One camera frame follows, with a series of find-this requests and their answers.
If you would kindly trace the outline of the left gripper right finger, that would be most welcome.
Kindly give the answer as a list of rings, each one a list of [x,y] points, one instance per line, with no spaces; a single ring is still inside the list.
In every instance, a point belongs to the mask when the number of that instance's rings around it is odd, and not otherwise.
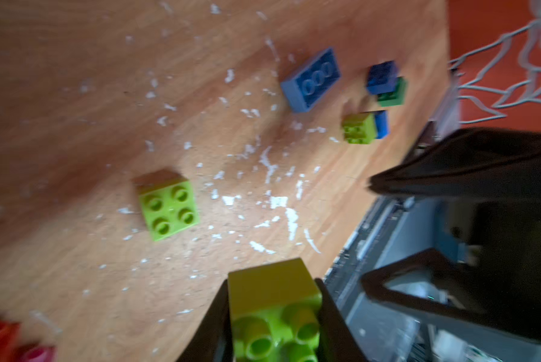
[[[316,278],[322,294],[322,306],[318,314],[320,342],[317,359],[328,362],[368,361],[351,334],[326,285]]]

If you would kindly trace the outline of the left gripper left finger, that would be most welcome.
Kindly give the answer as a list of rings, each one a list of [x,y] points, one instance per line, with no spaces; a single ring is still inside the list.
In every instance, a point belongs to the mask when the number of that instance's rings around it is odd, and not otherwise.
[[[224,280],[196,333],[178,357],[183,361],[234,361],[228,281]]]

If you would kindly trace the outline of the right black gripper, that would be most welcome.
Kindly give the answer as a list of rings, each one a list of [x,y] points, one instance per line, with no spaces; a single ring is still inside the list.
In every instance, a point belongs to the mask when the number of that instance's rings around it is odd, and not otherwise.
[[[460,129],[372,176],[369,188],[380,195],[510,201],[451,203],[451,234],[472,253],[467,267],[429,248],[360,282],[369,299],[420,321],[541,344],[541,133]],[[394,289],[419,277],[463,306]]]

